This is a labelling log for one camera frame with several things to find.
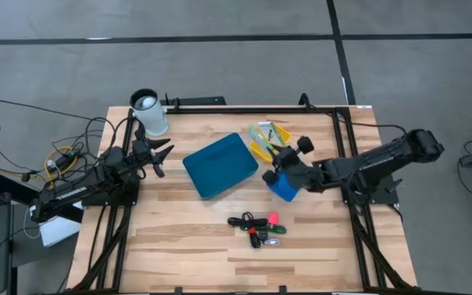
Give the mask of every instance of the wooden table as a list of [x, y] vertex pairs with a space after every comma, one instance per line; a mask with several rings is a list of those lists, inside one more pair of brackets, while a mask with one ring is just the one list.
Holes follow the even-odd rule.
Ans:
[[[128, 107], [111, 107], [107, 119], [117, 124], [128, 114]], [[353, 122], [375, 124], [371, 108], [350, 107]], [[182, 160], [184, 157], [237, 132], [244, 142], [245, 129], [258, 121], [271, 120], [293, 134], [290, 143], [306, 135], [315, 151], [303, 155], [306, 162], [337, 157], [337, 144], [330, 117], [321, 114], [264, 115], [168, 115], [174, 150], [164, 162], [166, 177], [158, 179], [147, 170], [142, 180], [138, 204], [133, 207], [129, 239], [120, 291], [173, 292], [278, 292], [280, 285], [288, 291], [360, 291], [361, 280], [352, 227], [347, 206], [339, 189], [323, 194], [300, 191], [293, 202], [274, 195], [261, 180], [270, 166], [263, 161], [249, 179], [209, 201], [202, 201], [194, 188]], [[354, 126], [360, 152], [380, 145], [376, 128]], [[106, 126], [100, 152], [111, 139]], [[124, 130], [116, 144], [121, 145]], [[347, 136], [344, 142], [348, 147]], [[387, 206], [371, 206], [374, 225], [382, 253], [403, 279], [416, 284], [400, 217]], [[100, 207], [85, 210], [68, 287], [77, 284], [87, 272]], [[249, 247], [248, 235], [226, 224], [231, 216], [251, 211], [256, 218], [277, 211], [280, 224], [288, 233], [278, 237], [279, 247]], [[94, 260], [101, 252], [105, 228], [105, 211]], [[376, 284], [371, 256], [365, 250], [371, 284]], [[105, 286], [111, 285], [116, 254], [107, 269]]]

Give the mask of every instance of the pink marker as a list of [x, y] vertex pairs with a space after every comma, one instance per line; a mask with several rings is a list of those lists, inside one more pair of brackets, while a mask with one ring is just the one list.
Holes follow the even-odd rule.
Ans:
[[278, 212], [269, 213], [270, 227], [273, 228], [275, 225], [278, 225], [278, 223], [279, 223], [279, 214], [278, 214]]

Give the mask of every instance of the gray concrete floor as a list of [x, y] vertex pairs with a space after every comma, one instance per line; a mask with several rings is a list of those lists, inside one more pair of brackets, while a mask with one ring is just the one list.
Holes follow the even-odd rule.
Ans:
[[[472, 33], [472, 1], [335, 2], [342, 34]], [[323, 0], [0, 0], [0, 39], [331, 32]], [[472, 139], [472, 39], [344, 47], [358, 104], [373, 105], [380, 124], [431, 129], [444, 144], [435, 164], [396, 173], [404, 227], [420, 286], [472, 293], [472, 196], [456, 176], [461, 145]], [[105, 116], [145, 87], [224, 95], [229, 104], [295, 103], [302, 92], [314, 104], [345, 103], [333, 41], [0, 46], [5, 100]], [[52, 140], [85, 123], [2, 104], [0, 149], [37, 169]], [[380, 132], [384, 142], [398, 135]], [[1, 158], [0, 167], [14, 168]], [[463, 173], [472, 187], [472, 170]], [[22, 266], [19, 294], [55, 291], [74, 244]]]

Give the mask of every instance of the wooden tabletop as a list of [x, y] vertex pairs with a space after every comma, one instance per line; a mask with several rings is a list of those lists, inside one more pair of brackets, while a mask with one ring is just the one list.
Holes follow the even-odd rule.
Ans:
[[[128, 114], [128, 107], [111, 107], [107, 119], [117, 124]], [[371, 108], [351, 107], [352, 121], [375, 123]], [[168, 115], [169, 131], [175, 145], [164, 162], [166, 177], [158, 179], [147, 169], [138, 204], [133, 207], [120, 291], [173, 292], [277, 292], [360, 291], [361, 280], [347, 206], [339, 189], [324, 193], [300, 191], [292, 202], [274, 195], [261, 180], [270, 166], [259, 161], [258, 171], [241, 184], [209, 201], [203, 201], [194, 188], [182, 160], [184, 157], [237, 132], [245, 143], [245, 129], [259, 121], [271, 120], [293, 134], [290, 143], [306, 135], [315, 151], [305, 162], [337, 157], [337, 144], [330, 117], [321, 114], [263, 115]], [[354, 126], [360, 152], [380, 145], [376, 128]], [[111, 140], [106, 126], [100, 152]], [[124, 130], [116, 144], [121, 145]], [[348, 147], [347, 136], [344, 142]], [[403, 279], [415, 284], [415, 274], [407, 249], [400, 217], [383, 205], [371, 206], [382, 253]], [[101, 208], [85, 210], [68, 287], [76, 285], [87, 272], [89, 253]], [[250, 211], [266, 218], [279, 213], [280, 224], [288, 229], [279, 247], [252, 249], [246, 232], [226, 224], [231, 216]], [[102, 250], [108, 209], [102, 219], [94, 260]], [[376, 284], [371, 256], [365, 250], [371, 284]], [[106, 286], [111, 286], [116, 254], [107, 268]]]

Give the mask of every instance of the black line on floor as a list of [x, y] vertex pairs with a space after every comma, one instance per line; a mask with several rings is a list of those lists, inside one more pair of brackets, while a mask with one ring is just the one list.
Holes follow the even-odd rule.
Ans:
[[241, 41], [319, 41], [333, 40], [331, 34], [260, 34], [217, 36], [167, 36], [127, 38], [70, 39], [0, 39], [0, 45], [62, 45], [62, 44], [122, 44], [122, 43], [200, 43]]
[[333, 26], [334, 45], [336, 46], [336, 54], [338, 54], [338, 64], [342, 73], [343, 87], [345, 88], [345, 96], [348, 105], [356, 105], [356, 98], [352, 90], [351, 74], [343, 49], [342, 35], [340, 34], [340, 26], [338, 25], [338, 15], [333, 0], [327, 0], [327, 8], [329, 9], [329, 17]]
[[445, 40], [472, 39], [472, 33], [450, 34], [343, 34], [342, 40]]

